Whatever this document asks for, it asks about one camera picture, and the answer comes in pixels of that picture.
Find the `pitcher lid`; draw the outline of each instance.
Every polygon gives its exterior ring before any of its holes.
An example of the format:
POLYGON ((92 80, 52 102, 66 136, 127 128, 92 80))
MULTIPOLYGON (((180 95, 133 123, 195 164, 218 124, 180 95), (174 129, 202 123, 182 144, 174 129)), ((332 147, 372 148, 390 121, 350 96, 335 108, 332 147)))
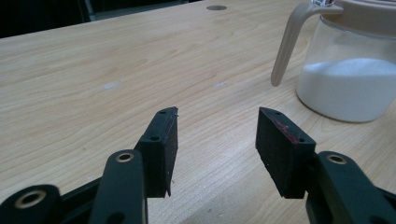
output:
POLYGON ((324 20, 348 31, 396 38, 395 0, 333 0, 331 4, 343 8, 344 12, 324 14, 324 20))

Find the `pitcher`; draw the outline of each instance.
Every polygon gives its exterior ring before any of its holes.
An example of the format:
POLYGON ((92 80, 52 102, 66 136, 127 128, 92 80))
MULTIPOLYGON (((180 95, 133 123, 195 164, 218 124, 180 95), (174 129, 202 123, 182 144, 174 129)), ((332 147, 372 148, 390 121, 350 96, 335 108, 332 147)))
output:
POLYGON ((320 14, 296 86, 299 99, 333 119, 377 119, 396 98, 396 1, 312 0, 290 15, 271 76, 278 86, 307 18, 320 14))

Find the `white liquid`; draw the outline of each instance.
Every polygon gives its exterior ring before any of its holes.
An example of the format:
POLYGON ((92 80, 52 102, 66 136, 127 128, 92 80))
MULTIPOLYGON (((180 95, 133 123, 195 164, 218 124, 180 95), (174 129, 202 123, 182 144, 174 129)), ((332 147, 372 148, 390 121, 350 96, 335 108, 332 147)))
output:
POLYGON ((370 121, 396 97, 396 64, 366 58, 307 64, 296 91, 303 103, 325 116, 370 121))

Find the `wooden table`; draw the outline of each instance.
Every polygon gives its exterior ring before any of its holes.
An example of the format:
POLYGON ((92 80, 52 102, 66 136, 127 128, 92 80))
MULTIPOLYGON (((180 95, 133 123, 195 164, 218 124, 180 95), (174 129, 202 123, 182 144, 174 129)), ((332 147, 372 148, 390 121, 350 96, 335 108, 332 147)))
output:
POLYGON ((62 194, 133 148, 155 112, 179 108, 172 197, 150 223, 307 223, 282 199, 254 147, 260 106, 285 113, 318 145, 354 159, 396 192, 396 104, 344 123, 300 103, 294 85, 318 17, 303 27, 285 79, 270 73, 298 1, 206 0, 0 40, 0 201, 52 184, 62 194), (225 10, 208 10, 221 5, 225 10))

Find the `table surface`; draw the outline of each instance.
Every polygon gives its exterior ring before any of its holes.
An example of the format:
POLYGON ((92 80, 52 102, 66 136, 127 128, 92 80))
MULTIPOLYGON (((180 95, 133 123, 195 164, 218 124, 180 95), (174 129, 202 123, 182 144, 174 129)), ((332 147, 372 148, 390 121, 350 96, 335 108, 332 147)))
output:
POLYGON ((318 17, 303 27, 283 83, 270 74, 299 1, 206 0, 0 40, 0 201, 52 184, 64 194, 133 148, 154 114, 177 106, 172 196, 150 223, 307 223, 279 196, 255 149, 260 106, 351 157, 396 192, 396 104, 368 123, 312 112, 294 85, 318 17), (208 10, 209 6, 225 10, 208 10))

